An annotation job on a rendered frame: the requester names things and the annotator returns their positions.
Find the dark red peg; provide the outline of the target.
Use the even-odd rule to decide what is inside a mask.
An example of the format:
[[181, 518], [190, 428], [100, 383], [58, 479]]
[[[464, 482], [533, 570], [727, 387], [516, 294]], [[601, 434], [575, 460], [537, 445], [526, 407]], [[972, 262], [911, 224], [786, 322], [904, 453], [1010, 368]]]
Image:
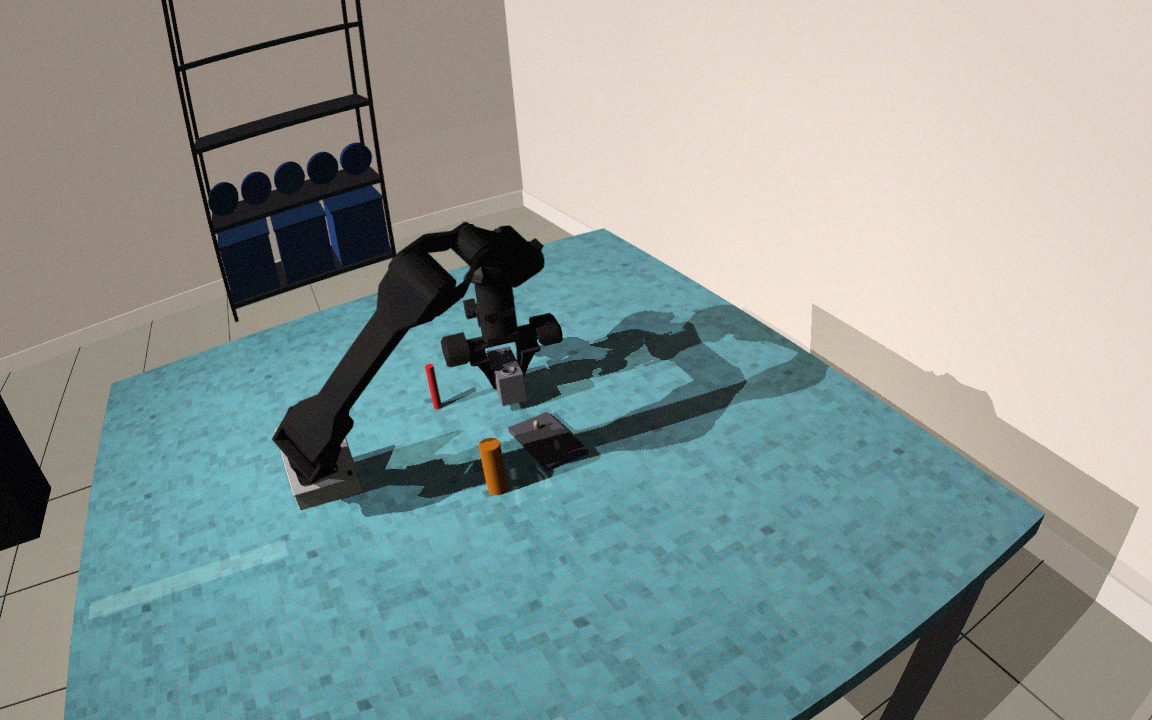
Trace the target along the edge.
[[435, 387], [434, 365], [433, 364], [426, 365], [425, 366], [425, 372], [426, 372], [426, 376], [429, 376], [429, 388], [430, 388], [431, 397], [433, 397], [434, 409], [439, 410], [440, 407], [442, 407], [442, 401], [440, 401], [438, 387]]

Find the brown cylinder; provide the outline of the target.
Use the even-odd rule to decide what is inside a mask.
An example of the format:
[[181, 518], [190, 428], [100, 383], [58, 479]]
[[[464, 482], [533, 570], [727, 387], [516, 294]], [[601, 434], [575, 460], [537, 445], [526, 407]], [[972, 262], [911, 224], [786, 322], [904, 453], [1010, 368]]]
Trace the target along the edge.
[[495, 438], [482, 439], [479, 450], [483, 461], [483, 471], [488, 486], [490, 495], [505, 495], [508, 491], [508, 482], [503, 465], [502, 454], [500, 454], [500, 442]]

